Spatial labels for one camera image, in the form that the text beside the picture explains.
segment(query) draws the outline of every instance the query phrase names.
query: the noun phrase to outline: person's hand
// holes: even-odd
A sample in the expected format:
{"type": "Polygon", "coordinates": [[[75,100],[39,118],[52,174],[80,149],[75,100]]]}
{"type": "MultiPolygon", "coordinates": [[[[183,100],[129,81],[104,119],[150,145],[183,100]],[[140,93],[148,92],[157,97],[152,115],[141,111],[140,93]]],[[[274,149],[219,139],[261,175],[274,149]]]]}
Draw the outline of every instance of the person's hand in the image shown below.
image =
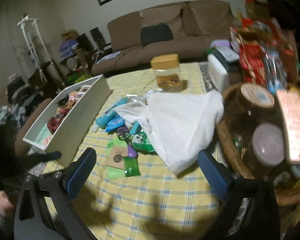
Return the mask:
{"type": "Polygon", "coordinates": [[[0,215],[4,219],[13,218],[15,211],[16,199],[9,200],[4,191],[0,191],[0,215]]]}

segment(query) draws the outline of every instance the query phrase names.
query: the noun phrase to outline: pile of clothes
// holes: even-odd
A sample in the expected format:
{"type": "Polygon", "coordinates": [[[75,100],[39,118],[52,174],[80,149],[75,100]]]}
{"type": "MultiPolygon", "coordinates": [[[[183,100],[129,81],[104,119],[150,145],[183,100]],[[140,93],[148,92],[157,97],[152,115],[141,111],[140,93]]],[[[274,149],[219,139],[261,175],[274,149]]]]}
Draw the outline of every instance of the pile of clothes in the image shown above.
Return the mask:
{"type": "Polygon", "coordinates": [[[0,122],[15,120],[18,131],[45,99],[41,91],[35,92],[17,73],[8,78],[6,94],[9,105],[0,108],[0,122]]]}
{"type": "Polygon", "coordinates": [[[66,95],[63,99],[58,101],[57,113],[53,115],[47,123],[51,134],[55,133],[63,119],[67,116],[79,99],[85,94],[89,87],[90,86],[82,86],[79,91],[73,91],[69,96],[66,95]]]}

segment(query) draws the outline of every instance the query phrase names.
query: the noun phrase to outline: beige pillow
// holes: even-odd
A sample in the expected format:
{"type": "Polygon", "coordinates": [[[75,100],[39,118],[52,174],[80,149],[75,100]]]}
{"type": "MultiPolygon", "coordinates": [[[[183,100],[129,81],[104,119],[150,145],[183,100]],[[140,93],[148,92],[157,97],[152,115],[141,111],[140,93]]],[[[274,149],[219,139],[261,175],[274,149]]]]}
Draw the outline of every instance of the beige pillow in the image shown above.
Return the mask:
{"type": "Polygon", "coordinates": [[[185,37],[186,34],[183,30],[181,10],[181,5],[142,10],[140,11],[141,27],[166,23],[174,38],[185,37]]]}
{"type": "Polygon", "coordinates": [[[223,1],[189,2],[202,36],[229,35],[233,16],[230,4],[223,1]]]}

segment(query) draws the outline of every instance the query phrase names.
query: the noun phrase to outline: black pillow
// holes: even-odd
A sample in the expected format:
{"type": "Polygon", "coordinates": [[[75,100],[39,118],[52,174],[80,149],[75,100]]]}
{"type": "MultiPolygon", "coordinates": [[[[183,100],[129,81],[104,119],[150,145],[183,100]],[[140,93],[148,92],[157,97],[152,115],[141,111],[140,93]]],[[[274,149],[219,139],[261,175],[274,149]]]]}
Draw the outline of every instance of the black pillow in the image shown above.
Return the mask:
{"type": "Polygon", "coordinates": [[[172,31],[165,23],[143,27],[141,29],[141,44],[145,47],[151,43],[159,41],[171,41],[173,39],[172,31]]]}

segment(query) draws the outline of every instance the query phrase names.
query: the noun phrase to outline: brown paper card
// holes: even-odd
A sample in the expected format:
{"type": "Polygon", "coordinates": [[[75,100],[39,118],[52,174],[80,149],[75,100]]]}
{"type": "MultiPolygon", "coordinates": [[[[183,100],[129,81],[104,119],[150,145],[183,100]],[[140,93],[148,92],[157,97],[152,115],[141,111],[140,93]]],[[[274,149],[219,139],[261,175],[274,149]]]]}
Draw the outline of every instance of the brown paper card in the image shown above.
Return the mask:
{"type": "Polygon", "coordinates": [[[123,157],[128,156],[128,148],[124,146],[113,146],[105,165],[124,170],[123,157]]]}

